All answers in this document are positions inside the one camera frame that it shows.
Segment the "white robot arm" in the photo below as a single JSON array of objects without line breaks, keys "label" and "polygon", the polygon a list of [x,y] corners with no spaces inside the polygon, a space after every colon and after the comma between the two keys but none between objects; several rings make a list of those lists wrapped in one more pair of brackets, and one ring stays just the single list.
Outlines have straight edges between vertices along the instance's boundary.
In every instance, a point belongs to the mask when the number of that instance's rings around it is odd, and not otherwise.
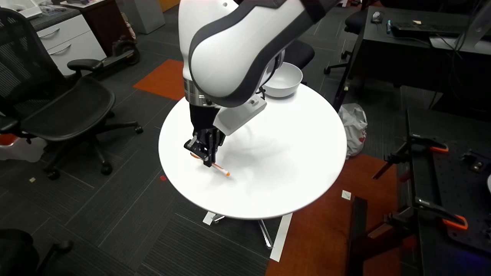
[{"label": "white robot arm", "polygon": [[185,149],[214,163],[217,146],[265,108],[257,93],[291,40],[337,0],[181,0],[179,47],[193,139]]}]

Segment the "white cabinet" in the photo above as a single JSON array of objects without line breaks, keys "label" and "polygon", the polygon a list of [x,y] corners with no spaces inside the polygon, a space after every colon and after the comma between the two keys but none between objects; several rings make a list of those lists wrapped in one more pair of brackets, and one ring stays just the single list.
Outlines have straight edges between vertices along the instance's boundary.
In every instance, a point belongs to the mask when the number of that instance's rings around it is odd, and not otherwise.
[{"label": "white cabinet", "polygon": [[73,74],[73,71],[65,68],[72,60],[105,59],[102,48],[96,42],[82,16],[49,27],[36,34],[62,76]]}]

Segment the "chair armrest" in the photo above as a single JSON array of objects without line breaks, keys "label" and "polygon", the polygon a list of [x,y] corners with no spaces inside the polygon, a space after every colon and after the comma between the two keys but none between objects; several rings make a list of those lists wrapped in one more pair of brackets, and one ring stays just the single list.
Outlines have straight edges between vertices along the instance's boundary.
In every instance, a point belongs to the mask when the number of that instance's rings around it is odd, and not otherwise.
[{"label": "chair armrest", "polygon": [[16,125],[18,122],[15,119],[0,117],[0,134],[10,132]]},{"label": "chair armrest", "polygon": [[99,60],[72,60],[67,63],[67,68],[75,71],[75,73],[79,73],[79,71],[90,71],[90,73],[95,73],[101,68],[104,68],[104,63],[99,62]]}]

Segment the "black office chair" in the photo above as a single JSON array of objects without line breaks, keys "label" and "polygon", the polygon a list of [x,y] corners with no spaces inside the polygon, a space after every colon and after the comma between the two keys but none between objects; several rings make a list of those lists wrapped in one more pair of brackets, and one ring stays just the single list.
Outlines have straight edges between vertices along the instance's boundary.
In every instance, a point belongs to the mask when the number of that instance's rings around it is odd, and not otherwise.
[{"label": "black office chair", "polygon": [[69,252],[72,241],[53,243],[41,261],[32,237],[16,229],[0,231],[0,276],[41,276],[55,254]]},{"label": "black office chair", "polygon": [[0,134],[42,139],[55,151],[46,166],[49,178],[59,177],[59,157],[79,142],[87,142],[101,162],[101,174],[112,168],[95,135],[119,128],[142,129],[138,123],[105,126],[115,96],[81,71],[101,71],[102,63],[69,63],[75,77],[64,79],[46,53],[32,25],[23,16],[0,8]]},{"label": "black office chair", "polygon": [[[345,24],[345,28],[343,31],[345,33],[351,33],[351,34],[355,34],[359,36],[365,27],[365,20],[366,20],[366,14],[368,14],[368,10],[362,7],[360,11],[351,14],[343,24]],[[346,60],[348,57],[351,57],[351,51],[343,51],[340,54],[340,59],[342,60]],[[332,70],[336,68],[348,68],[348,63],[337,63],[337,65],[331,65],[331,66],[325,66],[323,68],[323,74],[328,76],[331,74]]]},{"label": "black office chair", "polygon": [[314,51],[309,45],[293,40],[285,50],[283,62],[294,65],[296,68],[305,68],[314,57]]}]

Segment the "table leg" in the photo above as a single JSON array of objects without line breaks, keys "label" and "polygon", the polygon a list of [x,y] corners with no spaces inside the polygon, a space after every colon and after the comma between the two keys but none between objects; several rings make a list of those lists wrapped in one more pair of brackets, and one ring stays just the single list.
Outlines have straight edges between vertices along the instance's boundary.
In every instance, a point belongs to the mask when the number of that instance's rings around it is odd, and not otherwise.
[{"label": "table leg", "polygon": [[[214,214],[213,218],[211,218],[211,223],[213,223],[213,224],[217,224],[217,223],[219,223],[220,220],[224,220],[224,218],[225,218],[225,217]],[[262,220],[259,220],[257,224],[259,224],[259,229],[260,229],[260,234],[262,234],[265,247],[266,247],[266,249],[271,249],[271,247],[273,247],[273,243],[271,243],[270,232],[266,231],[266,227],[265,227],[265,224],[263,224]]]},{"label": "table leg", "polygon": [[266,249],[271,249],[271,247],[273,247],[273,243],[271,243],[270,232],[266,231],[266,227],[265,227],[265,224],[263,224],[262,220],[259,220],[257,224],[259,224],[259,229],[260,229],[260,234],[262,234],[265,247],[266,247]]}]

